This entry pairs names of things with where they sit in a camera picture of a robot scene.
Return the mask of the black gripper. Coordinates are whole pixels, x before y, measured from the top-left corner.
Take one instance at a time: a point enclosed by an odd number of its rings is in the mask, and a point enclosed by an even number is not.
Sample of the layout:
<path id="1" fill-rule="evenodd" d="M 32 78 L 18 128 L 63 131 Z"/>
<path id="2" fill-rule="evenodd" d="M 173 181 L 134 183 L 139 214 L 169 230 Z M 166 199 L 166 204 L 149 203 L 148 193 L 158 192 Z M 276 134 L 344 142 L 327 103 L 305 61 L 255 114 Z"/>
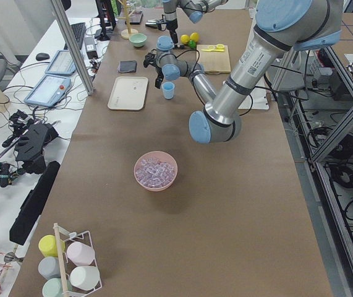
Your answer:
<path id="1" fill-rule="evenodd" d="M 157 73 L 157 77 L 155 80 L 155 88 L 159 89 L 159 87 L 162 88 L 164 83 L 163 82 L 164 75 L 163 75 L 162 69 L 159 66 L 156 66 L 156 73 Z"/>
<path id="2" fill-rule="evenodd" d="M 178 44 L 178 36 L 176 33 L 177 28 L 178 28 L 177 19 L 167 21 L 167 29 L 175 45 Z"/>

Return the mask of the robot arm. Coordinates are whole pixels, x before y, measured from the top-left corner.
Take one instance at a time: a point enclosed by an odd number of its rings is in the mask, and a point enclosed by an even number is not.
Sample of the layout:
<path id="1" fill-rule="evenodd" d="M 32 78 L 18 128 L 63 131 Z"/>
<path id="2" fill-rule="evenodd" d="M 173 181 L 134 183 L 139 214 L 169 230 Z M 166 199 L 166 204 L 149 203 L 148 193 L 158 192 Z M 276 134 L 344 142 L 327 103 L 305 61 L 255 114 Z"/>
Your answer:
<path id="1" fill-rule="evenodd" d="M 179 39 L 176 30 L 178 29 L 177 8 L 181 8 L 193 24 L 199 22 L 203 15 L 224 5 L 228 0 L 162 0 L 166 28 L 175 45 Z"/>
<path id="2" fill-rule="evenodd" d="M 258 1 L 253 39 L 220 90 L 216 90 L 197 62 L 173 54 L 176 34 L 161 36 L 156 43 L 153 64 L 162 79 L 189 79 L 205 103 L 189 118 L 189 132 L 201 144 L 227 142 L 242 127 L 237 112 L 274 60 L 290 49 L 315 50 L 337 43 L 341 36 L 342 1 Z"/>

